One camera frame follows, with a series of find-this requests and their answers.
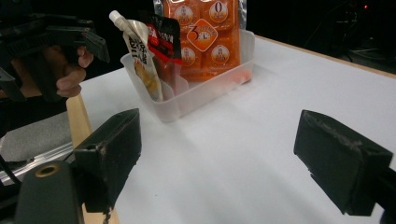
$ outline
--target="orange package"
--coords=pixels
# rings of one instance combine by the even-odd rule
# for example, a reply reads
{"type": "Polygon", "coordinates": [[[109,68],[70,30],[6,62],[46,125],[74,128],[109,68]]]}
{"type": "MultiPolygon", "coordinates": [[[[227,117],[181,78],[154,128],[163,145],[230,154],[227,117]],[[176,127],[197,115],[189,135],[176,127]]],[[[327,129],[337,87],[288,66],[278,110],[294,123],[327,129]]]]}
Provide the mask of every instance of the orange package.
{"type": "Polygon", "coordinates": [[[178,20],[182,67],[202,82],[240,64],[238,0],[163,0],[163,15],[178,20]]]}

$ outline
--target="human hand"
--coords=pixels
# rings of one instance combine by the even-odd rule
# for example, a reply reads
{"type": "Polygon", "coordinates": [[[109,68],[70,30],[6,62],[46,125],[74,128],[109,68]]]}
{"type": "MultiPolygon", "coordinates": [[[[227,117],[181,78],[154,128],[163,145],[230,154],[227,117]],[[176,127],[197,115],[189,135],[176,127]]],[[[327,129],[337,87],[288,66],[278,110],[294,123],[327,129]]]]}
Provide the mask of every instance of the human hand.
{"type": "MultiPolygon", "coordinates": [[[[78,65],[67,62],[62,49],[59,46],[52,46],[43,49],[43,55],[49,63],[50,70],[56,76],[57,93],[62,97],[73,97],[81,92],[79,85],[86,76],[84,68],[88,67],[93,61],[93,55],[90,54],[85,47],[79,47],[78,65]]],[[[21,92],[25,97],[33,97],[41,95],[40,90],[34,83],[27,69],[23,66],[21,60],[15,59],[12,62],[16,72],[21,78],[21,92]]]]}

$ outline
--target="diamond-shaped label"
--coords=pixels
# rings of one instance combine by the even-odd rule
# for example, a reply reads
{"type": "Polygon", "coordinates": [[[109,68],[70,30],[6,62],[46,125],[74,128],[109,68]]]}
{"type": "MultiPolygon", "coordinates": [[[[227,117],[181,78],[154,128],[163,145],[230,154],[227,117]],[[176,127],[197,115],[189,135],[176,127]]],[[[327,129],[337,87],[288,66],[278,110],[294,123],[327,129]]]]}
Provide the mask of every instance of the diamond-shaped label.
{"type": "Polygon", "coordinates": [[[218,38],[218,32],[204,19],[190,26],[187,39],[201,52],[206,51],[218,38]]]}

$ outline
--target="clear plastic bin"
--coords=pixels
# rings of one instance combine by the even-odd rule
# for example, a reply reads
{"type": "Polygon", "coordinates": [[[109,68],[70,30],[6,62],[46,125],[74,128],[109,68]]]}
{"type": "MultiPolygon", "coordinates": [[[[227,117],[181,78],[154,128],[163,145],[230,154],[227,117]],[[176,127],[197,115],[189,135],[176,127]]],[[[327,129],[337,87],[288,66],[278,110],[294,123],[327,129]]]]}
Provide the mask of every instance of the clear plastic bin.
{"type": "Polygon", "coordinates": [[[186,79],[179,77],[177,79],[179,94],[176,96],[172,88],[162,82],[163,96],[168,99],[162,102],[155,102],[150,98],[145,85],[134,71],[131,54],[124,55],[120,61],[148,110],[161,121],[171,122],[250,80],[253,69],[254,44],[254,34],[250,31],[240,30],[241,64],[239,66],[201,83],[189,83],[186,79]]]}

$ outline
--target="table surface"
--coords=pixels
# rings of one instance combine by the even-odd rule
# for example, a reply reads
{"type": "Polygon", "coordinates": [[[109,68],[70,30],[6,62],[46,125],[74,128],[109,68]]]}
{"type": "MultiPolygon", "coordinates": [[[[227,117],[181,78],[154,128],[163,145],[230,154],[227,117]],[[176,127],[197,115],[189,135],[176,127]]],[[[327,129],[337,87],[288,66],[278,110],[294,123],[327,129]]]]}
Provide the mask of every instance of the table surface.
{"type": "MultiPolygon", "coordinates": [[[[256,37],[252,79],[171,123],[122,68],[82,83],[92,129],[140,109],[142,155],[118,198],[120,223],[379,223],[343,215],[293,154],[303,109],[396,152],[396,78],[256,37]]],[[[391,168],[396,168],[392,161],[391,168]]]]}

